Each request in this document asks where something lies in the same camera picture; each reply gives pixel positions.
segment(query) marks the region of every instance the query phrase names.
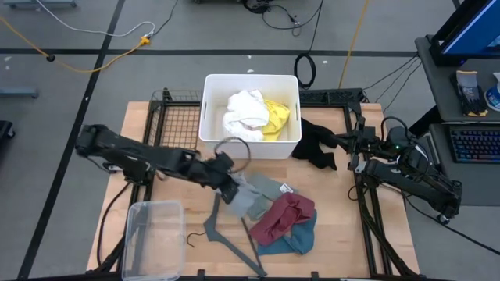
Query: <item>monitor screen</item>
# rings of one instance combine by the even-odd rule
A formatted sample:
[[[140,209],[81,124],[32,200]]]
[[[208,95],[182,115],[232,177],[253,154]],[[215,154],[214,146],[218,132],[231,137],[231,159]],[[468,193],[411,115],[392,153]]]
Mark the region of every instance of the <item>monitor screen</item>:
[[[500,0],[488,1],[442,49],[446,55],[500,55]]]

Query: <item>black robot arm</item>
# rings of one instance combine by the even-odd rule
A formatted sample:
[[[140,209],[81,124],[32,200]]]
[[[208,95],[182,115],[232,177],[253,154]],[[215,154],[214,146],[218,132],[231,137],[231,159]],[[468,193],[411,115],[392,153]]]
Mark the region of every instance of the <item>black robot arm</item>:
[[[82,157],[102,157],[120,167],[125,180],[132,183],[145,184],[148,174],[160,171],[202,187],[219,189],[228,204],[238,192],[238,184],[230,176],[234,162],[223,152],[201,161],[199,151],[152,147],[122,137],[103,125],[84,126],[75,149]]]
[[[381,140],[376,137],[375,128],[365,127],[364,121],[360,117],[351,133],[332,136],[339,146],[351,154],[349,170],[361,176],[368,187],[388,183],[427,201],[445,219],[459,213],[462,184],[437,171],[408,130],[392,128],[387,140]],[[365,161],[360,160],[361,154],[367,157]]]

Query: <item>black desk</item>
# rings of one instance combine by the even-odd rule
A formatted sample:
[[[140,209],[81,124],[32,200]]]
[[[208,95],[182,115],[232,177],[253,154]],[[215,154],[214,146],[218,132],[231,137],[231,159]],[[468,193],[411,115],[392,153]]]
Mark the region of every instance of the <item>black desk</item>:
[[[462,182],[462,205],[500,206],[500,165],[454,163],[445,127],[433,124],[429,129],[443,173]]]
[[[477,82],[486,91],[497,84],[492,73],[500,72],[500,59],[469,59],[461,67],[437,67],[430,56],[429,41],[426,38],[417,38],[415,45],[436,105],[413,124],[410,129],[412,133],[422,136],[432,123],[500,123],[500,112],[494,110],[488,110],[485,117],[464,116],[455,89],[450,82],[450,76],[458,69],[477,70]]]
[[[430,132],[434,147],[443,172],[453,180],[462,182],[463,205],[500,206],[500,165],[455,163],[448,146],[445,126],[441,123],[500,123],[500,112],[488,110],[485,117],[470,117],[462,114],[459,99],[456,97],[450,76],[456,70],[476,70],[477,82],[483,91],[497,84],[492,75],[500,72],[498,59],[469,59],[461,67],[437,67],[432,59],[426,38],[415,40],[416,49],[422,60],[430,89],[436,105],[419,121],[410,127],[410,131],[422,137]]]

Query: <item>wire mesh rack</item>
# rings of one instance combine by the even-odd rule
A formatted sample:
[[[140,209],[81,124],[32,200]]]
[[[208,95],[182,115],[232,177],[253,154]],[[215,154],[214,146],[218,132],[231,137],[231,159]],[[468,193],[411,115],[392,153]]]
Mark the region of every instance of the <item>wire mesh rack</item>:
[[[148,144],[196,149],[201,91],[163,89],[152,93]]]

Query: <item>black floor line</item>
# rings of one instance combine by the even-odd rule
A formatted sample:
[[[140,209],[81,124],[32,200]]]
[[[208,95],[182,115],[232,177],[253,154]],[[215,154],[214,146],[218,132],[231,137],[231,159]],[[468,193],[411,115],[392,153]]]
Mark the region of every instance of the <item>black floor line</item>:
[[[101,49],[43,49],[44,52],[53,55],[99,55]],[[3,55],[38,55],[35,49],[31,48],[0,48]]]
[[[124,2],[125,0],[119,0],[116,4],[115,12],[113,13],[111,23],[108,27],[108,33],[110,34],[112,34],[116,29],[116,24],[118,23],[118,19],[120,18],[120,13],[122,11]],[[102,66],[105,58],[105,52],[108,49],[109,44],[111,44],[111,39],[111,36],[106,36],[104,41],[102,42],[101,51],[98,54],[94,68]],[[61,189],[64,174],[66,173],[66,169],[70,163],[71,155],[73,154],[73,148],[77,140],[78,133],[80,132],[82,122],[84,121],[85,112],[87,111],[88,104],[91,101],[92,93],[94,92],[99,74],[100,72],[92,73],[88,81],[87,89],[85,90],[85,94],[82,97],[82,102],[80,103],[80,108],[78,109],[77,117],[75,118],[75,122],[73,124],[73,127],[71,128],[68,142],[64,147],[61,161],[59,162],[59,166],[57,168],[57,171],[55,172],[54,180],[52,181],[50,191],[48,192],[47,200],[45,201],[44,207],[41,211],[34,234],[31,237],[31,242],[24,256],[23,264],[21,265],[21,268],[17,275],[17,279],[27,279],[30,275],[34,260],[37,257],[38,248],[40,247],[45,230],[47,228],[52,209],[54,208],[55,201],[57,200],[57,195],[59,193],[59,190]]]
[[[123,54],[128,50],[108,50],[108,55]],[[298,55],[307,50],[137,50],[132,55]],[[399,57],[411,58],[416,52],[410,51],[353,51],[353,57]],[[347,56],[348,51],[311,51],[315,56]]]
[[[98,55],[101,49],[44,49],[53,55]],[[128,50],[108,49],[106,55],[120,55]],[[132,55],[298,55],[306,50],[150,50],[139,49]],[[0,54],[6,55],[32,55],[38,52],[27,48],[0,48]],[[348,51],[311,51],[315,56],[347,56]],[[411,58],[415,52],[411,51],[353,51],[353,57],[387,57],[387,58]]]

